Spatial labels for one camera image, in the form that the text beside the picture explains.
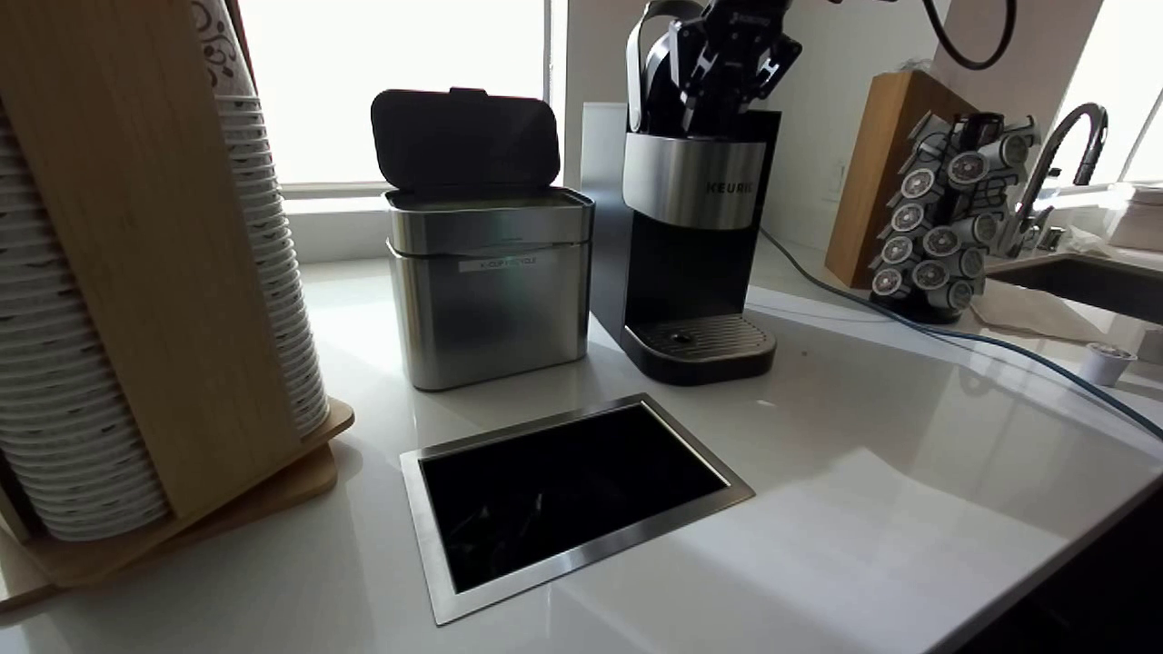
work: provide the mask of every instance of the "faucet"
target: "faucet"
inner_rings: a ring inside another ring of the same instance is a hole
[[[1079,159],[1079,171],[1077,171],[1077,187],[1087,187],[1094,168],[1098,168],[1098,156],[1103,156],[1103,143],[1104,143],[1104,126],[1110,126],[1110,111],[1098,105],[1098,102],[1085,102],[1077,105],[1071,111],[1065,111],[1065,119],[1052,130],[1025,189],[1022,189],[1022,199],[1017,199],[1017,227],[1028,229],[1033,227],[1033,199],[1045,191],[1045,182],[1053,176],[1052,165],[1057,156],[1057,147],[1065,143],[1065,133],[1079,122],[1079,116],[1091,119],[1091,133],[1087,133],[1087,148],[1085,148],[1085,159]]]

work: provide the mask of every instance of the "black lid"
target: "black lid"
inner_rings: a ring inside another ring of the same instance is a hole
[[[371,126],[392,204],[538,197],[561,171],[555,119],[538,97],[381,91]]]

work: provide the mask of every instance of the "wooden cup holder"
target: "wooden cup holder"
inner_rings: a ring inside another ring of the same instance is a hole
[[[4,549],[69,587],[258,486],[281,505],[268,486],[301,463],[329,470],[354,409],[331,399],[331,420],[294,435],[186,0],[0,0],[0,102],[172,505],[155,527],[63,546],[6,481]]]

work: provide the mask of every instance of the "sink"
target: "sink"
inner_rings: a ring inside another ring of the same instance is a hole
[[[1047,290],[1110,314],[1163,323],[1163,274],[1112,257],[1060,254],[1017,260],[990,274],[994,281]]]
[[[754,499],[651,397],[400,455],[438,626]]]

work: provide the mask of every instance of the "coffee maker base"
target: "coffee maker base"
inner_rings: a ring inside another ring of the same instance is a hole
[[[623,346],[645,374],[669,386],[754,377],[774,361],[774,338],[741,314],[627,323]]]

